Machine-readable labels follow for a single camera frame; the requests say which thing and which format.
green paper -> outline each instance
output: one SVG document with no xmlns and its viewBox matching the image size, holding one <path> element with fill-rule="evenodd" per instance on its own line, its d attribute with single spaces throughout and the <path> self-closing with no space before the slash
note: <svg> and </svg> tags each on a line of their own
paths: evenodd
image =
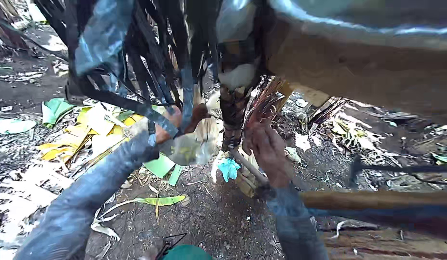
<svg viewBox="0 0 447 260">
<path fill-rule="evenodd" d="M 53 128 L 73 107 L 73 104 L 67 103 L 61 97 L 44 101 L 42 103 L 42 124 L 47 128 Z"/>
<path fill-rule="evenodd" d="M 163 154 L 159 154 L 159 158 L 157 160 L 152 160 L 146 163 L 143 163 L 143 166 L 156 175 L 159 178 L 164 178 L 164 176 L 172 169 L 175 165 L 167 156 Z"/>
<path fill-rule="evenodd" d="M 158 199 L 158 206 L 169 206 L 172 204 L 175 204 L 177 202 L 180 202 L 186 198 L 185 195 L 180 196 L 174 196 L 174 197 L 164 197 Z M 156 198 L 136 198 L 134 199 L 135 202 L 138 203 L 146 203 L 153 206 L 156 206 Z"/>
<path fill-rule="evenodd" d="M 182 168 L 183 166 L 181 165 L 175 165 L 175 168 L 167 181 L 170 185 L 175 186 L 177 184 L 177 180 L 179 180 L 180 174 L 182 173 Z"/>
<path fill-rule="evenodd" d="M 0 134 L 10 135 L 29 131 L 37 122 L 32 120 L 0 119 Z"/>
</svg>

wooden stick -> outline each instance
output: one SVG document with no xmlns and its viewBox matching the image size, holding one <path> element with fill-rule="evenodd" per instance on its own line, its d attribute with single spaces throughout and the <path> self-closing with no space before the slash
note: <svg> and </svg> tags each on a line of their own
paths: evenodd
<svg viewBox="0 0 447 260">
<path fill-rule="evenodd" d="M 323 210 L 390 209 L 415 205 L 447 205 L 447 192 L 301 192 L 308 208 Z"/>
<path fill-rule="evenodd" d="M 240 161 L 244 167 L 246 167 L 251 174 L 254 174 L 254 176 L 257 178 L 258 181 L 262 183 L 262 185 L 268 184 L 268 179 L 265 177 L 258 169 L 252 165 L 252 163 L 248 162 L 239 152 L 238 150 L 232 149 L 230 150 L 230 153 L 233 155 L 235 159 Z"/>
</svg>

twig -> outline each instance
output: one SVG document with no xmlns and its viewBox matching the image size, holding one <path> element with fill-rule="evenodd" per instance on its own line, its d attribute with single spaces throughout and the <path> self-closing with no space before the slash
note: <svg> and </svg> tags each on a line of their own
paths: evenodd
<svg viewBox="0 0 447 260">
<path fill-rule="evenodd" d="M 201 182 L 201 184 L 203 185 L 204 189 L 206 189 L 207 193 L 209 193 L 210 197 L 212 198 L 212 200 L 217 203 L 214 199 L 214 197 L 212 196 L 212 194 L 210 194 L 209 190 L 206 188 L 206 186 Z"/>
<path fill-rule="evenodd" d="M 188 185 L 193 185 L 193 184 L 197 184 L 197 183 L 200 183 L 200 182 L 202 182 L 202 181 L 203 181 L 203 180 L 198 180 L 198 181 L 195 181 L 195 182 L 187 183 L 186 186 L 188 186 Z"/>
<path fill-rule="evenodd" d="M 140 179 L 140 176 L 138 174 L 138 171 L 135 171 L 135 176 L 137 176 L 138 181 L 140 182 L 141 186 L 144 186 L 145 184 L 143 183 L 143 181 Z"/>
</svg>

dirt ground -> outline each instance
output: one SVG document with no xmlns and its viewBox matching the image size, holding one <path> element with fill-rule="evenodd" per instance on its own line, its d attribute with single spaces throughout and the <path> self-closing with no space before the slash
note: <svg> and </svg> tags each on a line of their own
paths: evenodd
<svg viewBox="0 0 447 260">
<path fill-rule="evenodd" d="M 42 41 L 51 41 L 53 38 L 37 38 Z M 14 68 L 13 73 L 30 72 L 39 68 L 48 68 L 38 84 L 25 84 L 22 82 L 9 83 L 0 79 L 0 108 L 12 105 L 12 112 L 29 113 L 40 112 L 41 102 L 53 97 L 64 96 L 64 77 L 57 77 L 52 70 L 51 62 L 56 58 L 44 56 L 35 58 L 27 54 L 14 55 L 12 59 L 0 59 L 3 65 Z M 382 148 L 402 155 L 414 157 L 408 159 L 401 157 L 401 163 L 411 165 L 427 163 L 423 155 L 427 151 L 434 151 L 437 145 L 430 143 L 423 148 L 415 148 L 421 139 L 423 128 L 430 121 L 420 121 L 415 124 L 390 126 L 388 123 L 370 116 L 367 109 L 360 111 L 346 108 L 348 115 L 354 116 L 373 127 L 375 133 L 388 133 L 382 140 Z M 51 131 L 38 126 L 36 131 L 47 136 Z M 21 138 L 27 133 L 18 134 Z M 13 139 L 13 136 L 0 136 L 1 140 Z M 327 136 L 322 136 L 323 143 L 306 152 L 298 150 L 301 163 L 295 164 L 296 177 L 301 180 L 299 188 L 308 190 L 344 190 L 348 187 L 349 166 L 354 155 L 339 152 Z M 44 143 L 45 140 L 33 140 L 32 146 Z M 293 140 L 286 138 L 287 144 L 292 145 Z M 9 145 L 18 145 L 9 141 Z M 25 163 L 26 157 L 20 161 L 13 161 L 7 153 L 0 153 L 0 180 L 13 167 Z M 202 180 L 200 183 L 187 185 Z M 267 210 L 265 202 L 259 198 L 245 196 L 236 184 L 230 180 L 226 183 L 221 176 L 217 176 L 217 183 L 210 178 L 210 164 L 194 166 L 192 172 L 183 171 L 176 187 L 169 186 L 168 190 L 160 192 L 161 197 L 187 194 L 190 196 L 188 205 L 174 204 L 159 209 L 159 222 L 155 217 L 155 207 L 147 204 L 127 204 L 113 213 L 121 213 L 113 221 L 106 222 L 121 237 L 120 241 L 111 238 L 112 246 L 104 259 L 138 259 L 145 255 L 145 251 L 153 245 L 160 245 L 163 237 L 187 233 L 181 243 L 197 245 L 203 242 L 206 251 L 216 259 L 283 259 L 283 255 L 276 245 L 276 228 L 274 217 Z M 133 198 L 148 198 L 155 194 L 148 186 L 142 186 L 135 178 L 133 186 L 121 189 L 115 202 L 110 206 Z M 340 218 L 318 218 L 321 229 L 330 230 L 336 227 Z M 87 245 L 86 260 L 98 259 L 97 255 L 105 247 L 110 238 L 104 234 L 93 232 Z"/>
</svg>

person's left hand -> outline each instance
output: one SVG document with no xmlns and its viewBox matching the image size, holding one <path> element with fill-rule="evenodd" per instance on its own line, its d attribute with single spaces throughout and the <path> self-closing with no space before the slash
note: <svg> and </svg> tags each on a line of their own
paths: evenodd
<svg viewBox="0 0 447 260">
<path fill-rule="evenodd" d="M 166 111 L 164 113 L 164 117 L 167 118 L 171 123 L 173 123 L 174 126 L 179 127 L 182 123 L 182 113 L 178 107 L 172 106 L 172 108 L 174 110 L 174 114 L 171 115 L 169 114 L 169 112 Z M 209 114 L 205 104 L 201 103 L 193 107 L 192 121 L 186 127 L 185 133 L 194 132 L 199 121 L 203 120 L 206 117 L 209 117 Z M 156 124 L 156 143 L 163 143 L 170 138 L 170 134 L 158 124 Z"/>
</svg>

